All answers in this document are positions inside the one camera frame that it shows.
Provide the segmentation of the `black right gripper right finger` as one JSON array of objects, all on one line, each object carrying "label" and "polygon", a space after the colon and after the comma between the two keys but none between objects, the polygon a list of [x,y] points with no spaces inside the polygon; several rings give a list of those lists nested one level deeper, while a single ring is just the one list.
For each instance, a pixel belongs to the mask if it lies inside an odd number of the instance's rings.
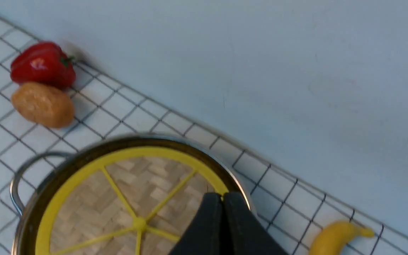
[{"label": "black right gripper right finger", "polygon": [[262,227],[243,196],[226,193],[222,198],[222,253],[224,255],[286,255],[287,252]]}]

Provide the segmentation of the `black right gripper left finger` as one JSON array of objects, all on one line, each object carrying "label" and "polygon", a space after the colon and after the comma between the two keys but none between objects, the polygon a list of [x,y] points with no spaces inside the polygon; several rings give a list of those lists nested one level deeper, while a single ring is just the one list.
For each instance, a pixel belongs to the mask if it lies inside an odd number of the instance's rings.
[{"label": "black right gripper left finger", "polygon": [[221,196],[204,194],[196,215],[170,255],[219,255],[222,215]]}]

